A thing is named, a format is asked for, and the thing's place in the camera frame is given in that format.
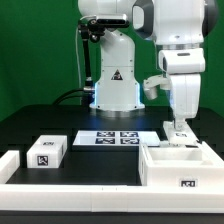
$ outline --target white platform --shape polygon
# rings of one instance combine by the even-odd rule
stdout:
[[[78,131],[74,146],[159,146],[160,140],[154,131]]]

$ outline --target small white box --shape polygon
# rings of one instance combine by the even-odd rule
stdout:
[[[27,152],[27,168],[58,168],[67,151],[67,136],[41,135]]]

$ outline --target white container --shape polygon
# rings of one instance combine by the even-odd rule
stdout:
[[[224,187],[224,162],[205,142],[196,148],[150,148],[142,144],[139,174],[142,185],[150,187]]]

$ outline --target warning label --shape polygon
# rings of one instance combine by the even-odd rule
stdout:
[[[113,77],[112,77],[111,80],[123,80],[123,78],[122,78],[122,76],[121,76],[119,70],[117,70],[117,71],[115,72],[115,74],[113,75]]]

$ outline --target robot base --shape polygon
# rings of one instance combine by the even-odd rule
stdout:
[[[131,110],[131,111],[112,111],[112,110],[100,110],[90,108],[90,113],[96,116],[108,117],[108,118],[126,118],[142,116],[145,113],[145,108]]]

